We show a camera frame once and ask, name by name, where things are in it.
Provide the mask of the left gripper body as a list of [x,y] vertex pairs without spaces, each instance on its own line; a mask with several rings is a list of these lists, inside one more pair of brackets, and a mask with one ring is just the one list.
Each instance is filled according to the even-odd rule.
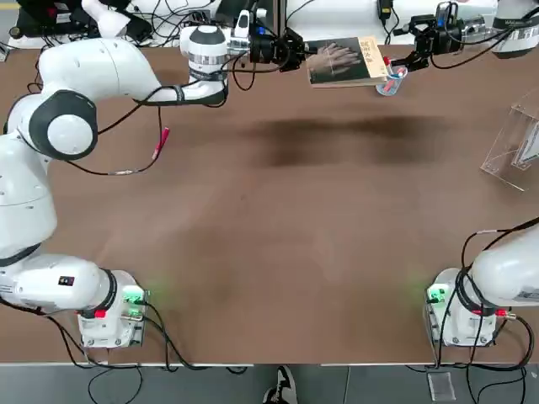
[[249,61],[256,64],[275,64],[278,40],[271,35],[252,35],[249,45]]

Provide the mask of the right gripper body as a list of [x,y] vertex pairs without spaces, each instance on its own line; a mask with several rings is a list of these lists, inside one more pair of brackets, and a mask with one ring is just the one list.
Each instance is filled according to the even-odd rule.
[[443,26],[435,29],[432,54],[435,56],[455,53],[462,48],[462,32],[458,25]]

